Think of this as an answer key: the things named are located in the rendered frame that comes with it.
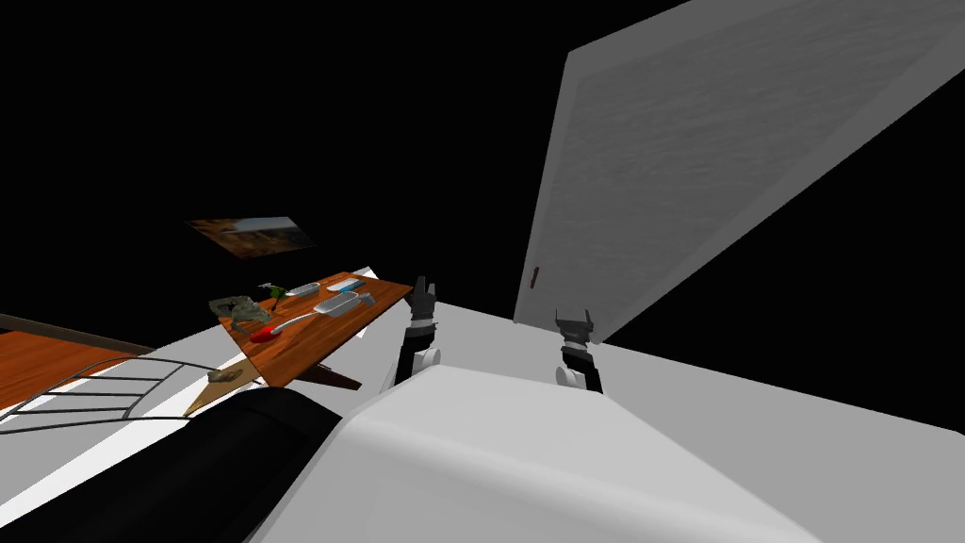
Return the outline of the landscape wall picture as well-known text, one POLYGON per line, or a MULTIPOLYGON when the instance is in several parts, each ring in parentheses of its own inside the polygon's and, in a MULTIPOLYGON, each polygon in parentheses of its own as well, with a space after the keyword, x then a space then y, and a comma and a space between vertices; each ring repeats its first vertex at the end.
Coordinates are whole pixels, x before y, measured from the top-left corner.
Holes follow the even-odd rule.
POLYGON ((240 259, 316 246, 289 217, 192 220, 186 224, 240 259))

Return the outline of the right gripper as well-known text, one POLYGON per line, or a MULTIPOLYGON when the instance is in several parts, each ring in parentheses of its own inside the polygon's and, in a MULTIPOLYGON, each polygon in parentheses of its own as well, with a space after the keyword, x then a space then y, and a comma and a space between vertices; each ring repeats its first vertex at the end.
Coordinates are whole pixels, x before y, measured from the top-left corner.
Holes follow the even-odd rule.
POLYGON ((586 345, 594 332, 594 321, 588 309, 584 310, 584 321, 570 321, 561 318, 559 309, 554 310, 554 322, 560 329, 565 342, 586 345))

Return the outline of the brown wooden table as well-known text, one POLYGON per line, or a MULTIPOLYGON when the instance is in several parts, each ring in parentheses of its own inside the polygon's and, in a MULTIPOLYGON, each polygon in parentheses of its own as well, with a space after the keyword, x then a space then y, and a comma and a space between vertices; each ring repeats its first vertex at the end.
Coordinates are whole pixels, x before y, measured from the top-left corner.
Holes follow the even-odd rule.
POLYGON ((301 288, 303 296, 267 300, 248 321, 233 321, 230 305, 216 312, 225 331, 260 379, 270 387, 295 381, 357 390, 362 383, 332 367, 328 358, 376 318, 399 303, 412 288, 361 273, 341 272, 301 288))

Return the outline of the grey door leaf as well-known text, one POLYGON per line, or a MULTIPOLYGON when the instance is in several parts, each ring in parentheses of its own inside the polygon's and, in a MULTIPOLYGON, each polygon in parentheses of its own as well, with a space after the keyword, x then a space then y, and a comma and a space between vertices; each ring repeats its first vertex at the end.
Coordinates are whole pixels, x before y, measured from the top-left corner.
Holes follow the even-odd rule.
POLYGON ((691 0, 572 51, 514 322, 588 309, 610 337, 957 74, 915 82, 963 45, 965 0, 691 0))

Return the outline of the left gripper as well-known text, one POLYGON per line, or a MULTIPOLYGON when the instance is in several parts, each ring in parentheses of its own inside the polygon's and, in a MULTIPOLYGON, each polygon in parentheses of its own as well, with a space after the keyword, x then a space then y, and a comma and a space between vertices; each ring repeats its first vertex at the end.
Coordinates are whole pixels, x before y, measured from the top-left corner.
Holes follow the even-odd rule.
POLYGON ((426 327, 433 324, 436 305, 435 283, 427 286, 426 276, 420 275, 414 285, 414 296, 407 302, 411 311, 411 327, 426 327))

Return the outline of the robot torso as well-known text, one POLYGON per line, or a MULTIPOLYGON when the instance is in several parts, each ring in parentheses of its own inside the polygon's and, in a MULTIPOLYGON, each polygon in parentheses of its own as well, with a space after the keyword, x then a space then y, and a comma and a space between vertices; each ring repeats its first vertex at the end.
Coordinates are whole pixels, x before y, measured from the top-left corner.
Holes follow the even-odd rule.
POLYGON ((821 543, 610 398, 435 366, 359 406, 251 543, 821 543))

